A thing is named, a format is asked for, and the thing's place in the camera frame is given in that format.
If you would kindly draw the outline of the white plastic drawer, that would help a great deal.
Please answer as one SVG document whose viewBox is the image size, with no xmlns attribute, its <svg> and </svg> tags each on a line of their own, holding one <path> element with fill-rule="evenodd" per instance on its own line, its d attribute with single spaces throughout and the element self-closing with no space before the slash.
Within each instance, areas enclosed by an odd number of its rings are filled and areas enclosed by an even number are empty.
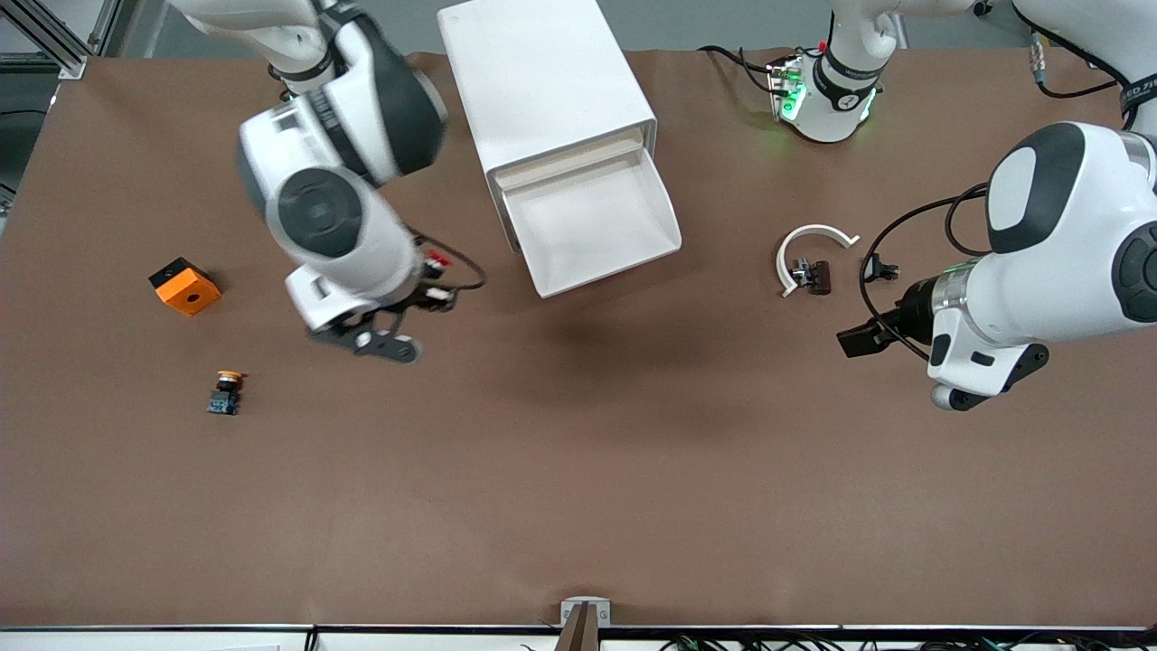
<svg viewBox="0 0 1157 651">
<path fill-rule="evenodd" d="M 504 190 L 503 198 L 544 299 L 681 247 L 681 227 L 647 148 Z"/>
<path fill-rule="evenodd" d="M 644 130 L 640 127 L 625 130 L 616 135 L 602 136 L 591 143 L 567 148 L 566 151 L 539 156 L 537 160 L 496 170 L 493 180 L 496 182 L 498 188 L 503 191 L 523 188 L 535 183 L 553 180 L 566 173 L 578 172 L 607 160 L 616 160 L 617 156 L 638 151 L 642 147 L 644 147 Z"/>
</svg>

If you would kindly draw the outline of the white drawer cabinet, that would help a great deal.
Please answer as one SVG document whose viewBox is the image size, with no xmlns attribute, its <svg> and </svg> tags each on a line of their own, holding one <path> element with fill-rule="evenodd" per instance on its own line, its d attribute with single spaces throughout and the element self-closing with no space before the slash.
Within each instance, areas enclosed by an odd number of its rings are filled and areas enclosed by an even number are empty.
<svg viewBox="0 0 1157 651">
<path fill-rule="evenodd" d="M 657 120 L 597 0 L 465 0 L 437 12 L 504 239 L 521 243 L 500 173 Z"/>
</svg>

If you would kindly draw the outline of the brown and metal small part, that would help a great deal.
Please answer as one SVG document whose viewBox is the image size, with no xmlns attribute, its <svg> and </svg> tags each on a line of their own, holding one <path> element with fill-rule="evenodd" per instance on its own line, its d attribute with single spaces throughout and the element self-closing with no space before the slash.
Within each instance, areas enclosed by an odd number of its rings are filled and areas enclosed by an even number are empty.
<svg viewBox="0 0 1157 651">
<path fill-rule="evenodd" d="M 827 296 L 832 293 L 831 269 L 826 260 L 809 262 L 805 257 L 799 257 L 789 273 L 796 287 L 805 289 L 806 293 L 815 296 Z"/>
</svg>

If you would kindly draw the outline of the orange box with black base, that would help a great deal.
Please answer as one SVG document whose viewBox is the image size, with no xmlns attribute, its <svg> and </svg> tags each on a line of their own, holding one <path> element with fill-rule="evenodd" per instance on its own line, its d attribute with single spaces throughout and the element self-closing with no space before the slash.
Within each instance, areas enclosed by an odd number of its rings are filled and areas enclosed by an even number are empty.
<svg viewBox="0 0 1157 651">
<path fill-rule="evenodd" d="M 165 264 L 148 281 L 162 304 L 180 315 L 199 315 L 221 297 L 221 289 L 215 281 L 185 257 L 177 257 L 174 262 Z"/>
</svg>

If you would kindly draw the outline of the brown table cover sheet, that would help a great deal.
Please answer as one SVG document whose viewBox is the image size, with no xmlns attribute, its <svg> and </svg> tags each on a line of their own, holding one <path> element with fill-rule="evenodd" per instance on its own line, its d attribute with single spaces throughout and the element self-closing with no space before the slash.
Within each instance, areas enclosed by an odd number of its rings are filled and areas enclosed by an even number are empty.
<svg viewBox="0 0 1157 651">
<path fill-rule="evenodd" d="M 62 82 L 0 239 L 0 626 L 535 626 L 570 595 L 636 626 L 1157 623 L 1157 328 L 1055 345 L 966 413 L 865 320 L 864 243 L 1110 94 L 1046 99 L 1020 50 L 901 51 L 854 140 L 778 127 L 702 52 L 629 54 L 681 250 L 538 297 L 445 58 L 437 165 L 405 220 L 489 283 L 410 313 L 417 365 L 315 343 L 237 182 L 260 61 L 93 61 Z M 148 278 L 185 257 L 194 316 Z M 235 416 L 207 413 L 245 373 Z"/>
</svg>

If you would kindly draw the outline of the white curved plastic bracket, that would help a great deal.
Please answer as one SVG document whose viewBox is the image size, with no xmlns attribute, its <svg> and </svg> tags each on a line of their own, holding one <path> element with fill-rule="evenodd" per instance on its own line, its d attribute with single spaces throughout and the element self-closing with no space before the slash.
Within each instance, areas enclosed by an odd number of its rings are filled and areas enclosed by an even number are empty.
<svg viewBox="0 0 1157 651">
<path fill-rule="evenodd" d="M 804 283 L 802 283 L 802 281 L 794 275 L 793 271 L 788 268 L 788 264 L 786 264 L 786 249 L 788 249 L 789 244 L 794 241 L 810 235 L 823 236 L 823 238 L 835 241 L 845 249 L 854 246 L 854 244 L 861 239 L 858 235 L 843 234 L 843 231 L 840 231 L 839 228 L 832 225 L 799 225 L 787 234 L 780 244 L 778 244 L 776 249 L 778 281 L 780 281 L 780 284 L 783 288 L 780 294 L 781 297 L 789 297 L 790 294 L 804 286 Z"/>
</svg>

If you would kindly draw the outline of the yellow push button switch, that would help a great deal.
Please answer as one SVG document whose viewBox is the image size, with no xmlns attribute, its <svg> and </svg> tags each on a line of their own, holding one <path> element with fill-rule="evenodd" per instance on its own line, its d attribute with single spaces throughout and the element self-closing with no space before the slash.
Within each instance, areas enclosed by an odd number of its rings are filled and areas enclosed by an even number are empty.
<svg viewBox="0 0 1157 651">
<path fill-rule="evenodd" d="M 239 393 L 244 379 L 245 373 L 231 370 L 218 371 L 206 412 L 214 413 L 214 415 L 235 416 L 239 408 Z"/>
</svg>

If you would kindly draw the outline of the white table edge rail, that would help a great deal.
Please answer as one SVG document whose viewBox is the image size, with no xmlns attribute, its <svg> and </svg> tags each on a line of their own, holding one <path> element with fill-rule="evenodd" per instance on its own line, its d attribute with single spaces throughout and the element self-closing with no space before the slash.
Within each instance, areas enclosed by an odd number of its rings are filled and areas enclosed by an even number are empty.
<svg viewBox="0 0 1157 651">
<path fill-rule="evenodd" d="M 0 651 L 1157 651 L 1157 626 L 0 627 Z"/>
</svg>

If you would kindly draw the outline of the silver aluminium frame profile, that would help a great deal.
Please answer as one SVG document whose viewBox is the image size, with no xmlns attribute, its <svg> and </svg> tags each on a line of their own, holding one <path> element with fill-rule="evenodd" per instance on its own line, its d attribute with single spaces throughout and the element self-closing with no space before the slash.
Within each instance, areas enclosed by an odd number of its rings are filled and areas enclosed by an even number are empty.
<svg viewBox="0 0 1157 651">
<path fill-rule="evenodd" d="M 81 79 L 88 59 L 111 53 L 127 0 L 0 0 L 0 73 L 57 71 Z"/>
</svg>

